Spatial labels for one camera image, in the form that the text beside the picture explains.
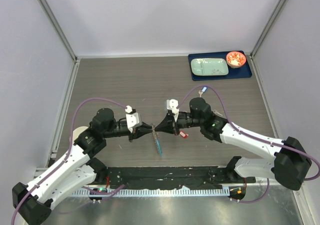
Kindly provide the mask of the metal keyring holder blue handle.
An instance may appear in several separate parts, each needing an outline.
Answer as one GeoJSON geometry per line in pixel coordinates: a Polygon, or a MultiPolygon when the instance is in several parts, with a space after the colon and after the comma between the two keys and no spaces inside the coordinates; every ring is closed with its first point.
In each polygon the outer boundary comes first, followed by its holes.
{"type": "Polygon", "coordinates": [[[155,131],[155,125],[152,123],[151,124],[151,128],[152,128],[152,137],[153,137],[153,141],[157,150],[157,153],[159,154],[159,156],[161,157],[163,155],[162,153],[162,148],[158,139],[158,135],[155,131]]]}

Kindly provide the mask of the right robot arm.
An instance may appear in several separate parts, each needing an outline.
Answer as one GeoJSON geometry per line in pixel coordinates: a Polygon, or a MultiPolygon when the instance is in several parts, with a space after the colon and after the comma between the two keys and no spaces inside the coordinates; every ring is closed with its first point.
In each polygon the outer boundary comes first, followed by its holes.
{"type": "Polygon", "coordinates": [[[234,156],[227,164],[226,178],[233,183],[242,178],[261,177],[276,180],[283,187],[298,191],[312,165],[301,143],[293,137],[285,140],[246,130],[215,114],[201,97],[189,102],[189,112],[179,111],[178,101],[167,101],[167,114],[156,132],[178,135],[182,129],[200,128],[210,141],[233,145],[253,154],[257,159],[234,156]]]}

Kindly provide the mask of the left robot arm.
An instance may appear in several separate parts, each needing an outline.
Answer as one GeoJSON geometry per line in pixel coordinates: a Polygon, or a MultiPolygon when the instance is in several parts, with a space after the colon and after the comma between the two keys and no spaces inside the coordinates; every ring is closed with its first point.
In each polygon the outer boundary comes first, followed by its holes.
{"type": "Polygon", "coordinates": [[[152,126],[143,122],[135,110],[120,120],[115,120],[109,108],[98,110],[89,127],[74,131],[64,156],[28,184],[19,182],[12,188],[15,213],[29,225],[42,224],[75,190],[106,181],[108,169],[95,156],[106,147],[107,138],[128,137],[132,141],[151,132],[152,126]]]}

